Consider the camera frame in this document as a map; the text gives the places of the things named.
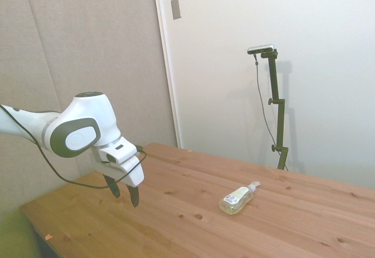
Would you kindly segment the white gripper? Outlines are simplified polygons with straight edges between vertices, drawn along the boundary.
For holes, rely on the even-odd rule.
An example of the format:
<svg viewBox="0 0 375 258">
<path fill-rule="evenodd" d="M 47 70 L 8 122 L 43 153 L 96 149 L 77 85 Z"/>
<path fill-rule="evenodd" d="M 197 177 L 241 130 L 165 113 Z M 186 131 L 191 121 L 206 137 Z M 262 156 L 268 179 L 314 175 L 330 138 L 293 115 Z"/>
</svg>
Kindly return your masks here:
<svg viewBox="0 0 375 258">
<path fill-rule="evenodd" d="M 127 154 L 118 154 L 114 150 L 97 150 L 92 148 L 91 159 L 94 161 L 93 167 L 96 171 L 104 174 L 104 179 L 111 193 L 115 198 L 121 195 L 116 180 L 127 184 L 133 207 L 139 205 L 138 185 L 144 180 L 144 172 L 138 158 L 139 153 L 134 150 Z"/>
</svg>

